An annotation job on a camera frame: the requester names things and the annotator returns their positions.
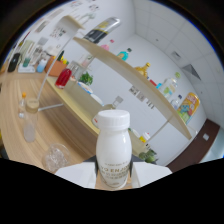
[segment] white bottle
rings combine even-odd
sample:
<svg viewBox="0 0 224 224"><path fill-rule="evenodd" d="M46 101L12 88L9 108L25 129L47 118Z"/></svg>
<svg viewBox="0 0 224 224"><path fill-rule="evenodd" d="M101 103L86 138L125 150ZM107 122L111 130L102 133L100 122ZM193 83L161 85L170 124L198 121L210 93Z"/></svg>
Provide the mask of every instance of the white bottle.
<svg viewBox="0 0 224 224"><path fill-rule="evenodd" d="M100 134L96 159L106 190L119 190L126 185L132 157L129 126L130 114L127 111L104 110L98 113Z"/></svg>
<svg viewBox="0 0 224 224"><path fill-rule="evenodd" d="M181 98L182 98L182 96L179 95L179 96L178 96L178 99L174 99L174 100L172 100L172 101L170 102L171 105L173 106L173 108L174 108L175 110L178 109L178 107L179 107L179 100L181 100Z"/></svg>
<svg viewBox="0 0 224 224"><path fill-rule="evenodd" d="M18 115L20 118L24 118L25 113L25 105L26 105L26 93L22 93L22 99L19 101L19 110Z"/></svg>

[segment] cup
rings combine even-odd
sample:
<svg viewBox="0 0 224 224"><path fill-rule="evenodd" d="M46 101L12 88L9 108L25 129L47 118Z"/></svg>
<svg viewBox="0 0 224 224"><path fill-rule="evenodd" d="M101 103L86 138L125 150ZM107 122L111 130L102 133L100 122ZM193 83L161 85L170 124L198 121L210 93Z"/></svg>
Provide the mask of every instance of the cup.
<svg viewBox="0 0 224 224"><path fill-rule="evenodd" d="M43 156L42 163L48 172L55 173L58 169L70 164L69 150L62 144L51 144Z"/></svg>
<svg viewBox="0 0 224 224"><path fill-rule="evenodd" d="M30 57L26 57L25 58L25 60L24 60L24 62L23 62L23 67L27 67L28 65L29 65L29 63L30 63Z"/></svg>

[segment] bottle cap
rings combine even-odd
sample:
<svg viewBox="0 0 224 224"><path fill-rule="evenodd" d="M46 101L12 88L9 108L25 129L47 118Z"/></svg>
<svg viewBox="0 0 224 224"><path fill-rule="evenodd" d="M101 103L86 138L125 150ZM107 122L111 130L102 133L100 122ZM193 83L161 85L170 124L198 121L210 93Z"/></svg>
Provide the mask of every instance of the bottle cap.
<svg viewBox="0 0 224 224"><path fill-rule="evenodd" d="M22 98L25 98L26 97L26 92L23 92L22 93Z"/></svg>
<svg viewBox="0 0 224 224"><path fill-rule="evenodd" d="M103 110L97 117L99 129L120 131L130 126L130 113L125 110Z"/></svg>
<svg viewBox="0 0 224 224"><path fill-rule="evenodd" d="M36 98L30 98L26 101L26 111L29 113L36 113L39 108L39 100Z"/></svg>

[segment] wooden countertop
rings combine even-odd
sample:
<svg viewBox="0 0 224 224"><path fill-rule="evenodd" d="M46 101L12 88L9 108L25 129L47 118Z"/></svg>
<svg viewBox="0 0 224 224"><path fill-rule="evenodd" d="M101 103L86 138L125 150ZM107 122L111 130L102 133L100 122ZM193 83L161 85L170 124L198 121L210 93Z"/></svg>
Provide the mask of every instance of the wooden countertop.
<svg viewBox="0 0 224 224"><path fill-rule="evenodd" d="M25 91L27 97L37 97L44 75L44 73L17 74L16 72L7 74L0 94L0 128L8 157L12 161L44 169L42 157L50 144L57 142L69 149L70 165L82 163L95 155L97 135L66 106L38 112L36 140L27 143L23 137L23 120L18 117L20 96ZM46 82L40 97L40 107L60 103L62 99ZM102 189L99 178L96 181L96 189Z"/></svg>

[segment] plastic bottle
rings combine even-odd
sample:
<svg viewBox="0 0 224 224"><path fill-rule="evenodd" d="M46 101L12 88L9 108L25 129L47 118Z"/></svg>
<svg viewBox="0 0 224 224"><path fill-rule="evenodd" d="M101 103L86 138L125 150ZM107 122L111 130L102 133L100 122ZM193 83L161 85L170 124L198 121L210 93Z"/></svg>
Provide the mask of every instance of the plastic bottle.
<svg viewBox="0 0 224 224"><path fill-rule="evenodd" d="M140 136L139 139L145 143L146 141L148 141L150 139L150 135L146 132L143 132L143 134Z"/></svg>
<svg viewBox="0 0 224 224"><path fill-rule="evenodd" d="M126 61L131 51L132 51L131 48L128 48L127 51L121 51L117 56L122 60Z"/></svg>
<svg viewBox="0 0 224 224"><path fill-rule="evenodd" d="M120 26L121 20L116 17L110 17L87 33L83 38L98 44L105 36Z"/></svg>
<svg viewBox="0 0 224 224"><path fill-rule="evenodd" d="M38 108L39 101L37 99L30 98L26 101L23 133L27 142L33 142L35 140Z"/></svg>
<svg viewBox="0 0 224 224"><path fill-rule="evenodd" d="M103 49L105 49L106 51L109 51L110 50L110 45L114 43L114 40L110 40L107 44L103 44L101 45L100 47L102 47Z"/></svg>
<svg viewBox="0 0 224 224"><path fill-rule="evenodd" d="M147 62L143 67L135 67L135 69L144 77L148 78L147 69L150 67L150 64Z"/></svg>
<svg viewBox="0 0 224 224"><path fill-rule="evenodd" d="M159 91L164 95L168 100L172 94L176 91L177 88L177 79L168 78L165 79L164 83L159 87Z"/></svg>
<svg viewBox="0 0 224 224"><path fill-rule="evenodd" d="M19 111L18 115L20 118L24 118L24 113L25 113L25 106L26 106L26 93L22 93L22 99L19 101Z"/></svg>
<svg viewBox="0 0 224 224"><path fill-rule="evenodd" d="M39 65L37 66L37 72L41 73L44 71L44 68L47 65L47 60L46 59L42 59L39 63Z"/></svg>
<svg viewBox="0 0 224 224"><path fill-rule="evenodd" d="M72 69L74 64L69 64L65 69L62 70L61 74L58 76L58 79L55 82L55 86L59 89L64 89L65 85L67 84L70 76L72 75Z"/></svg>
<svg viewBox="0 0 224 224"><path fill-rule="evenodd" d="M182 99L182 96L179 95L179 96L178 96L178 99L174 99L174 100L172 100L172 101L170 102L171 105L173 106L173 108L174 108L175 110L178 109L178 107L179 107L179 100L181 100L181 99Z"/></svg>
<svg viewBox="0 0 224 224"><path fill-rule="evenodd" d="M117 97L115 99L115 101L113 102L113 104L106 104L103 106L101 111L104 110L115 110L117 108L117 106L123 101L123 99ZM92 123L94 124L95 127L98 128L98 114L96 114L93 119L92 119Z"/></svg>
<svg viewBox="0 0 224 224"><path fill-rule="evenodd" d="M130 114L124 110L105 110L98 117L96 159L102 185L107 190L119 190L126 185L131 163Z"/></svg>

